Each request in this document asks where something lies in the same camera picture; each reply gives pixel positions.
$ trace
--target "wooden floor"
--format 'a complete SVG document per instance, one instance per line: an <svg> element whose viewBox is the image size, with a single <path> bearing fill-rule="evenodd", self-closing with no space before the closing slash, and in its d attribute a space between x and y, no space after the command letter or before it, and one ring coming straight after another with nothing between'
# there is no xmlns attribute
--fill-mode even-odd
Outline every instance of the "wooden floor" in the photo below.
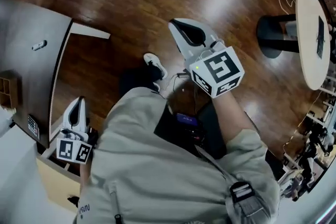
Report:
<svg viewBox="0 0 336 224"><path fill-rule="evenodd" d="M111 33L110 40L70 37L62 60L53 119L69 102L85 95L94 127L101 126L118 101L118 76L140 66L145 52L157 54L169 71L161 82L164 96L173 92L170 78L183 69L183 58L168 29L172 18L192 18L210 25L233 46L246 75L234 96L277 155L317 96L306 86L298 54L268 59L259 50L256 24L262 15L280 15L278 0L23 0L65 14L77 22ZM177 79L172 107L194 113L194 88ZM197 110L207 98L199 90Z"/></svg>

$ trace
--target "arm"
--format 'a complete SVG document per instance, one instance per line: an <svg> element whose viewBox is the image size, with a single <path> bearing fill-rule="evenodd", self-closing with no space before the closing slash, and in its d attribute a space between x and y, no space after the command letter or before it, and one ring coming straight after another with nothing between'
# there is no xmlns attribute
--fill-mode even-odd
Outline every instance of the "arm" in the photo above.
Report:
<svg viewBox="0 0 336 224"><path fill-rule="evenodd" d="M265 161L266 145L231 93L222 94L213 103L227 149L218 164L238 180L249 182L264 206L266 218L276 218L280 189Z"/></svg>
<svg viewBox="0 0 336 224"><path fill-rule="evenodd" d="M213 104L225 143L235 138L243 129L255 131L251 120L242 110L232 93L227 92L213 99Z"/></svg>
<svg viewBox="0 0 336 224"><path fill-rule="evenodd" d="M91 173L91 164L92 164L92 159L88 159L86 164L81 164L79 167L79 172L80 172L80 192L82 189L86 186L88 183L90 173Z"/></svg>

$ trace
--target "wooden organizer box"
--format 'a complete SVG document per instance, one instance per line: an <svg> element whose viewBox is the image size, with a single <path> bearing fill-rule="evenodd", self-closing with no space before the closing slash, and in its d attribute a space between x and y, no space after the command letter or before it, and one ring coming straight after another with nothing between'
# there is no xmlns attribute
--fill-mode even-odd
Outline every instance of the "wooden organizer box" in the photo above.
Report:
<svg viewBox="0 0 336 224"><path fill-rule="evenodd" d="M0 72L0 105L10 109L18 105L17 78L11 71Z"/></svg>

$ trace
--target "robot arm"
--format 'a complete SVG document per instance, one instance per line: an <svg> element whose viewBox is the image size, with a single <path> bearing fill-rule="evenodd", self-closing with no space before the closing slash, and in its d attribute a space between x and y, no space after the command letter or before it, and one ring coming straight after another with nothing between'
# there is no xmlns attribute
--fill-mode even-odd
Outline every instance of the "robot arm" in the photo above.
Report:
<svg viewBox="0 0 336 224"><path fill-rule="evenodd" d="M191 79L215 98L237 87L244 69L232 47L207 25L190 19L173 19L169 29L185 59Z"/></svg>
<svg viewBox="0 0 336 224"><path fill-rule="evenodd" d="M57 158L85 164L98 140L98 132L89 127L84 97L75 99L65 110L63 127L57 138Z"/></svg>

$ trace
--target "shoe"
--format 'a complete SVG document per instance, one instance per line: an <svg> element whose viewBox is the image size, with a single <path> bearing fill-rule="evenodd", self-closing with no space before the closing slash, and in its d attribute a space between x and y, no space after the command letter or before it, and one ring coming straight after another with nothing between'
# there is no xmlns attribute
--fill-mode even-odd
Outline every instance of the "shoe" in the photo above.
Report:
<svg viewBox="0 0 336 224"><path fill-rule="evenodd" d="M157 90L158 90L158 92L160 92L160 90L161 90L161 87L160 87L160 85L158 85L157 83L155 83L155 82L153 82L153 84L157 87Z"/></svg>
<svg viewBox="0 0 336 224"><path fill-rule="evenodd" d="M311 175L311 178L310 178L310 180L309 180L309 182L307 183L307 185L310 185L311 183L313 183L314 182L314 175L312 174Z"/></svg>
<svg viewBox="0 0 336 224"><path fill-rule="evenodd" d="M161 79L165 79L168 76L168 72L167 70L162 66L159 58L154 55L154 54L145 54L143 56L143 59L145 60L146 64L149 65L150 62L152 62L152 65L158 67L161 71L162 74L162 78Z"/></svg>

